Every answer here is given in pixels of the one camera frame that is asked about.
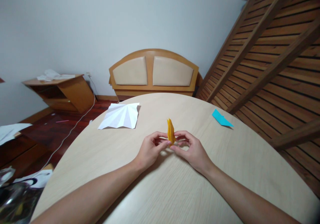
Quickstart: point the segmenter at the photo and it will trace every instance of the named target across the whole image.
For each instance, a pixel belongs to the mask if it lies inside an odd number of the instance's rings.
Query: white cable
[[[93,92],[93,97],[94,97],[94,99],[93,99],[93,105],[92,105],[91,108],[87,111],[86,114],[88,114],[88,112],[91,111],[91,109],[93,108],[94,104],[96,103],[96,96],[94,95],[94,92]],[[78,120],[78,122],[76,123],[76,125],[70,130],[69,134],[62,140],[60,146],[51,154],[51,156],[49,157],[47,163],[46,163],[39,171],[37,171],[34,175],[36,175],[38,172],[40,172],[43,168],[45,168],[45,167],[47,166],[47,164],[48,164],[49,161],[51,160],[52,156],[56,153],[57,150],[59,150],[59,148],[63,145],[63,142],[70,136],[70,134],[71,134],[71,132],[73,131],[73,129],[75,129],[75,127],[77,126],[77,124],[82,120],[83,117],[85,117],[86,114],[84,114],[84,115],[80,118],[80,120]]]

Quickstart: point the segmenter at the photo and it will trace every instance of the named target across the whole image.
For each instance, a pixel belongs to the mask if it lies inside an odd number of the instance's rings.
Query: hand
[[[177,136],[176,141],[178,141],[177,144],[179,146],[186,144],[189,146],[189,149],[184,151],[178,146],[171,146],[170,149],[178,156],[186,159],[195,170],[205,176],[212,167],[215,167],[201,142],[192,134],[187,131],[177,131],[174,135]]]
[[[154,132],[144,138],[139,153],[133,160],[140,170],[148,169],[156,161],[160,152],[171,144],[169,140],[161,137],[168,138],[168,134]]]

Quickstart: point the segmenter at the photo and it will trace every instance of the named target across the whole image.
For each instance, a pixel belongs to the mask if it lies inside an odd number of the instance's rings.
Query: beige cushioned panel
[[[155,56],[153,85],[190,86],[193,69],[177,60]]]
[[[117,85],[147,85],[146,58],[143,56],[124,62],[113,70],[113,76]]]

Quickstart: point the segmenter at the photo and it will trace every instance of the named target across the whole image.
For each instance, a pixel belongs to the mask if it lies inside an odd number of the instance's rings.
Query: finger
[[[160,143],[158,146],[156,146],[157,152],[160,153],[160,151],[163,151],[164,149],[166,149],[170,144],[171,144],[171,141],[168,141],[168,140]]]
[[[187,145],[187,146],[191,146],[191,144],[188,142],[188,141],[179,141],[177,142],[178,146],[181,146],[181,145]]]
[[[183,140],[183,139],[187,140],[187,138],[186,138],[185,136],[178,136],[178,137],[176,137],[176,140],[177,140],[177,141]]]
[[[196,139],[192,134],[187,131],[176,131],[174,133],[175,136],[185,136],[187,139]]]
[[[154,143],[157,144],[157,143],[162,143],[164,141],[168,141],[167,139],[163,139],[163,138],[157,138],[154,140]]]
[[[175,152],[175,154],[177,154],[178,156],[183,157],[184,159],[187,159],[187,151],[182,150],[180,147],[178,146],[170,146],[170,149],[173,150]]]
[[[150,137],[152,140],[155,140],[159,137],[168,138],[168,134],[164,133],[164,132],[154,132],[154,133],[148,135],[148,137]]]

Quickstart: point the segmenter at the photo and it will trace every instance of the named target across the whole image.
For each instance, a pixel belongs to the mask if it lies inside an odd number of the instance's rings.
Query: white wall
[[[205,76],[242,0],[0,0],[0,125],[46,105],[23,80],[52,68],[91,72],[97,94],[114,95],[109,67],[145,48],[176,52]]]

